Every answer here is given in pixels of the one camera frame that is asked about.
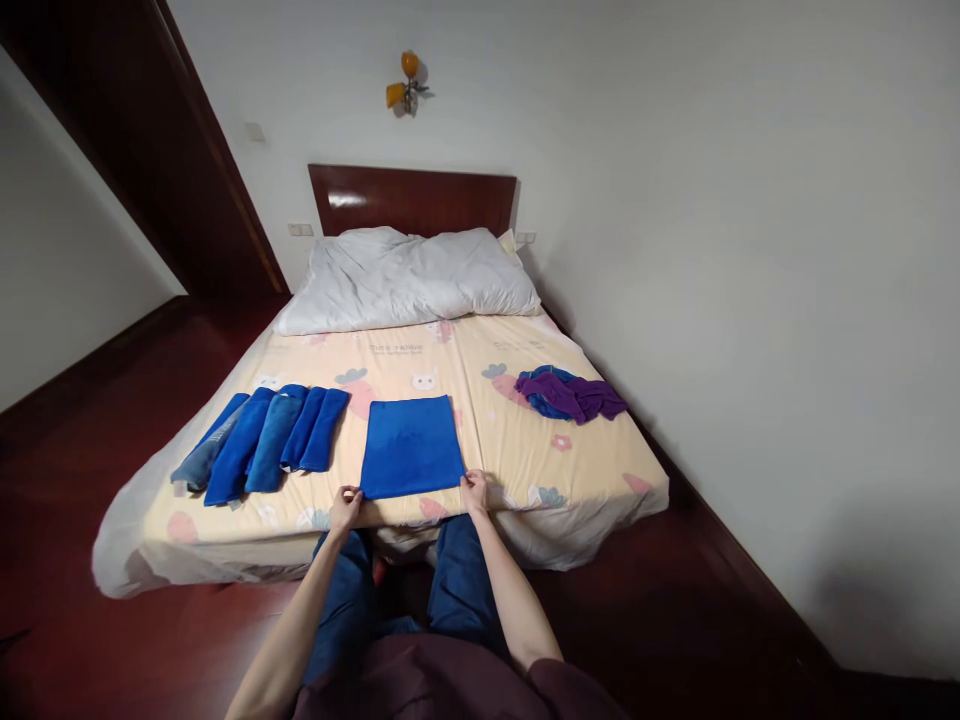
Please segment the mattress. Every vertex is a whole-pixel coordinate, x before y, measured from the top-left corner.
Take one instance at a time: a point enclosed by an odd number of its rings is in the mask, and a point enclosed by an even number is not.
[[[370,403],[449,395],[468,468],[490,478],[489,505],[521,565],[567,569],[589,561],[617,527],[664,510],[668,479],[633,420],[577,426],[530,408],[519,372],[552,364],[599,374],[546,315],[469,316],[382,330],[284,337],[267,330],[210,402],[125,486],[104,518],[94,573],[111,596],[168,583],[256,582],[302,575],[328,529],[334,491],[360,483]],[[351,394],[326,473],[288,475],[279,492],[208,508],[177,497],[170,473],[235,392],[286,383]],[[463,512],[457,488],[365,502],[397,561],[417,556],[443,518]]]

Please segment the bed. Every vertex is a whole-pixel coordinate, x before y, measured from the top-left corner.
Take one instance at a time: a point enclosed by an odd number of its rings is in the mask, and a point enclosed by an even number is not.
[[[381,225],[425,237],[476,227],[500,235],[516,193],[505,176],[311,165],[310,177],[328,236]],[[130,597],[168,584],[302,576],[334,490],[358,482],[370,402],[443,394],[464,462],[488,473],[495,522],[520,564],[584,564],[610,532],[666,509],[669,483],[628,413],[577,426],[531,409],[513,382],[545,364],[600,378],[542,312],[304,336],[271,326],[117,494],[94,546],[97,584]],[[233,509],[178,496],[170,473],[229,398],[290,382],[351,393],[329,472],[292,473],[279,492],[251,494]],[[360,524],[375,530],[388,559],[405,562],[421,558],[443,518],[462,511],[454,488],[367,502]]]

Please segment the maroon shirt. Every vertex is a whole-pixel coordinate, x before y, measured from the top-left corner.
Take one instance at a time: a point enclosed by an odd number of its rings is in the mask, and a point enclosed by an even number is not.
[[[486,648],[431,633],[370,646],[359,673],[333,671],[300,691],[295,720],[314,718],[626,718],[572,665],[538,660],[520,678]]]

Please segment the baseboard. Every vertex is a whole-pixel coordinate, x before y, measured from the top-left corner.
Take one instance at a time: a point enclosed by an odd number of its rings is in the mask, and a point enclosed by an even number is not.
[[[960,684],[949,680],[920,680],[876,673],[844,671],[844,690],[849,698],[869,710],[872,717],[960,717]]]
[[[543,308],[557,324],[560,331],[572,337],[557,317],[547,307]],[[683,471],[660,446],[653,433],[644,425],[640,417],[628,409],[630,417],[637,424],[650,449],[663,466],[670,478],[670,507],[675,512],[691,518],[691,532],[700,535],[705,548],[724,563],[729,572],[720,572],[731,590],[748,596],[759,605],[770,621],[776,625],[782,636],[792,641],[797,662],[814,676],[834,681],[840,667],[823,646],[813,631],[797,614],[796,610],[780,594],[776,586],[763,574],[743,546],[737,542],[733,533],[717,517],[706,501],[693,486]]]

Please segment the wooden door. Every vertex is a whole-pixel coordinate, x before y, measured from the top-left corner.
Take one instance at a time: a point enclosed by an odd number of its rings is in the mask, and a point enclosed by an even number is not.
[[[288,292],[165,0],[4,0],[0,40],[189,293]]]

